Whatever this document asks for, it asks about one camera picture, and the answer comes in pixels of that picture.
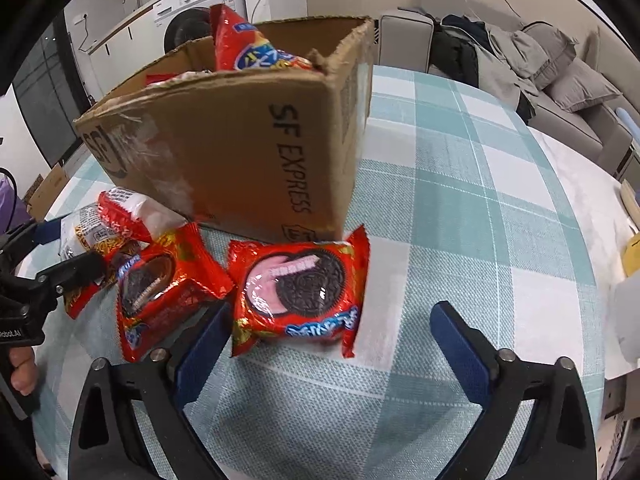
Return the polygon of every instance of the gray sofa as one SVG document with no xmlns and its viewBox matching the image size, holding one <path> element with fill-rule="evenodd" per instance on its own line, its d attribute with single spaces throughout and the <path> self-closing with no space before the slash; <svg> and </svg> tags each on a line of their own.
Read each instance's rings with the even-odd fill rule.
<svg viewBox="0 0 640 480">
<path fill-rule="evenodd" d="M 487 23 L 510 32 L 526 23 L 514 14 L 506 14 L 471 0 L 415 0 L 436 19 L 447 14 L 470 15 L 469 6 Z M 416 12 L 390 10 L 380 19 L 380 65 L 417 72 L 442 73 L 430 65 L 429 54 L 433 22 Z M 618 168 L 631 146 L 631 134 L 614 111 L 623 107 L 640 124 L 640 61 L 603 26 L 588 37 L 584 59 L 588 65 L 611 81 L 623 96 L 576 113 L 565 112 L 544 92 L 536 98 L 536 116 L 529 126 L 559 140 L 592 160 L 607 173 L 617 176 Z"/>
</svg>

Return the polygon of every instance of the finger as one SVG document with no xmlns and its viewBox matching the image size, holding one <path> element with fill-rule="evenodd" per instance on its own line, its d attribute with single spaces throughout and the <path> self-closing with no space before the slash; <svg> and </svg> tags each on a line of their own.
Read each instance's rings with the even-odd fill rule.
<svg viewBox="0 0 640 480">
<path fill-rule="evenodd" d="M 11 348 L 9 350 L 9 361 L 17 368 L 21 364 L 27 361 L 33 361 L 35 359 L 35 355 L 33 353 L 33 348 L 30 346 L 25 346 L 22 348 Z"/>
<path fill-rule="evenodd" d="M 23 395 L 29 395 L 36 387 L 38 368 L 33 361 L 27 361 L 14 370 L 11 384 Z"/>
</svg>

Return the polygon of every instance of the cabinet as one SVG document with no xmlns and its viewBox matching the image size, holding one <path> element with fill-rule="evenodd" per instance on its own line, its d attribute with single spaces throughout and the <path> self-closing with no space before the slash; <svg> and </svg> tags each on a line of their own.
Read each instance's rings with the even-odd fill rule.
<svg viewBox="0 0 640 480">
<path fill-rule="evenodd" d="M 90 54 L 91 66 L 94 69 L 95 78 L 98 81 L 100 90 L 106 94 L 117 85 L 111 67 L 111 50 L 107 44 L 101 45 L 98 50 Z"/>
<path fill-rule="evenodd" d="M 91 54 L 100 88 L 107 93 L 142 67 L 164 56 L 162 29 L 146 12 Z"/>
<path fill-rule="evenodd" d="M 164 28 L 147 12 L 129 24 L 133 50 L 129 54 L 129 75 L 164 56 Z"/>
</svg>

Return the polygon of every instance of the teal and white tablecloth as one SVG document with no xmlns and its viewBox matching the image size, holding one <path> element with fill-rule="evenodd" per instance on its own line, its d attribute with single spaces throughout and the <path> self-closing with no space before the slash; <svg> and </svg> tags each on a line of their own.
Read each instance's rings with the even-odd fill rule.
<svg viewBox="0 0 640 480">
<path fill-rule="evenodd" d="M 372 260 L 356 358 L 332 347 L 260 344 L 216 364 L 186 413 L 231 479 L 435 478 L 479 414 L 429 330 L 449 300 L 496 348 L 577 364 L 597 425 L 602 313 L 572 208 L 520 118 L 482 91 L 423 73 L 375 67 L 374 94 L 346 230 L 364 223 Z M 90 158 L 50 216 L 112 186 Z M 230 235 L 203 231 L 225 263 Z M 58 260 L 50 244 L 23 273 Z M 115 290 L 78 320 L 59 308 L 36 350 L 45 377 L 36 439 L 62 478 L 78 397 L 92 360 L 122 362 Z M 524 431 L 523 403 L 492 478 Z M 173 477 L 136 406 L 159 473 Z"/>
</svg>

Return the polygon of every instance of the oreo cookie image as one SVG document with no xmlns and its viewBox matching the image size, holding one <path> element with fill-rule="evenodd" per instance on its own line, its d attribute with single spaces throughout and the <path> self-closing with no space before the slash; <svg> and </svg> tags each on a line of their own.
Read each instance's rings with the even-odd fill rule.
<svg viewBox="0 0 640 480">
<path fill-rule="evenodd" d="M 259 260 L 247 274 L 244 297 L 267 317 L 298 314 L 314 318 L 331 310 L 344 290 L 345 270 L 324 249 L 276 253 Z"/>
<path fill-rule="evenodd" d="M 174 276 L 174 259 L 162 254 L 130 270 L 122 280 L 120 304 L 126 317 L 134 317 L 156 294 L 164 291 Z"/>
<path fill-rule="evenodd" d="M 323 249 L 309 249 L 290 260 L 317 257 L 315 264 L 302 272 L 278 277 L 276 291 L 280 301 L 292 314 L 303 317 L 323 316 L 340 300 L 345 271 L 340 258 Z"/>
</svg>

